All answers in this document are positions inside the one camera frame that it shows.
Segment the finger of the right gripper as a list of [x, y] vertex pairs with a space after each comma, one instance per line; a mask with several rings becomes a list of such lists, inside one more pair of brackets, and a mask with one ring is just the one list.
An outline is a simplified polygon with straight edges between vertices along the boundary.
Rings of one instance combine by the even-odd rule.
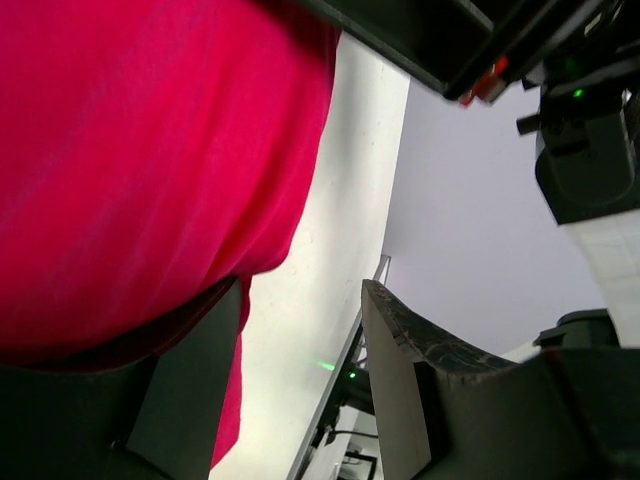
[[449, 100], [467, 94], [499, 56], [491, 43], [508, 1], [300, 1]]

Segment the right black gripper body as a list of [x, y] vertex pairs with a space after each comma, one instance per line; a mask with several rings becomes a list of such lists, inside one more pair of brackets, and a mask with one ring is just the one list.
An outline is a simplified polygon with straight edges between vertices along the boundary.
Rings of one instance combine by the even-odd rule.
[[625, 75], [620, 64], [638, 56], [637, 1], [522, 1], [465, 71], [459, 103], [491, 104], [516, 82], [584, 89], [601, 72]]

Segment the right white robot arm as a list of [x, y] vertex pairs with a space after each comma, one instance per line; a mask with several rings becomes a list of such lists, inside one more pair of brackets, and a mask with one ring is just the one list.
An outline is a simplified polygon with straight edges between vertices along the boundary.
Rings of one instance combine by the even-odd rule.
[[635, 1], [309, 1], [306, 8], [442, 98], [538, 89], [516, 122], [535, 177], [607, 305], [570, 313], [532, 350], [639, 342], [639, 5]]

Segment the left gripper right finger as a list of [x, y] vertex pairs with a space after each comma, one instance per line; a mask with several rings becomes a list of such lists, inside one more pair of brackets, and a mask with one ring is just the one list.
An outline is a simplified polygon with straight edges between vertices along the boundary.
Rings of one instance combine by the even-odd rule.
[[374, 280], [362, 321], [386, 478], [638, 477], [637, 350], [555, 346], [513, 362]]

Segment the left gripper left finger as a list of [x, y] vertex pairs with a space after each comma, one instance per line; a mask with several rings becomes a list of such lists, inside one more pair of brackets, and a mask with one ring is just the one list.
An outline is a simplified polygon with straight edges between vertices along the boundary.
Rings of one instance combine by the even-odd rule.
[[5, 479], [205, 479], [242, 316], [227, 279], [66, 359], [1, 369]]

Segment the red t-shirt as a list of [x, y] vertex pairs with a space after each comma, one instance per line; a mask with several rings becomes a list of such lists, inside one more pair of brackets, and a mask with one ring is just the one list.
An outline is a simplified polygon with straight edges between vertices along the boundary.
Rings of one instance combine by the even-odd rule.
[[1, 369], [115, 340], [289, 253], [339, 30], [292, 1], [1, 5]]

